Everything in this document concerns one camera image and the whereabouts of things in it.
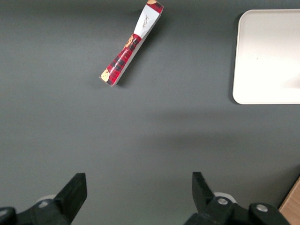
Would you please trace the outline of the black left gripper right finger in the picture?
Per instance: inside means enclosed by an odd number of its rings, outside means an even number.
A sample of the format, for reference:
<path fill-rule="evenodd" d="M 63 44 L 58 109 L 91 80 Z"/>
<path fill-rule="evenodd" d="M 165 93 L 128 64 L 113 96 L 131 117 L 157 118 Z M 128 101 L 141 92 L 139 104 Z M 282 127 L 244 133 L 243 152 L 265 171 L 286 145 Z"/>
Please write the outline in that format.
<path fill-rule="evenodd" d="M 186 225 L 288 225 L 272 205 L 256 202 L 248 209 L 225 196 L 216 196 L 201 172 L 192 173 L 192 196 L 197 208 Z"/>

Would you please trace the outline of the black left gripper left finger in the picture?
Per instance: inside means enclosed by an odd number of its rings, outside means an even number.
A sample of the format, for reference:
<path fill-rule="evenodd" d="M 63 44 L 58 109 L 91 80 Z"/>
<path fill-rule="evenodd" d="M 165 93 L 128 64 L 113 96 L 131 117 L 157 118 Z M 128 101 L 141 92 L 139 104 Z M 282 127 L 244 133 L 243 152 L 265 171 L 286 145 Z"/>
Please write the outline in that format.
<path fill-rule="evenodd" d="M 2 225 L 69 225 L 87 198 L 85 173 L 77 173 L 53 198 L 38 201 L 17 213 L 13 207 L 1 207 Z"/>

